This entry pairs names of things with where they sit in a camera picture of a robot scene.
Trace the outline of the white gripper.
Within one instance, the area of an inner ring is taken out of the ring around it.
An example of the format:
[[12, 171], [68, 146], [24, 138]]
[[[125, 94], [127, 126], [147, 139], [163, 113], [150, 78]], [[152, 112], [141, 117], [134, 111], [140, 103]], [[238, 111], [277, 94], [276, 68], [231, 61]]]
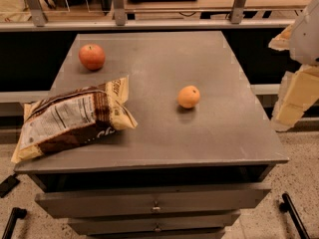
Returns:
[[319, 0], [311, 0], [293, 27], [287, 26], [268, 47], [276, 51], [289, 49], [292, 60], [306, 64], [295, 73], [284, 74], [272, 112], [272, 128], [288, 131], [319, 100]]

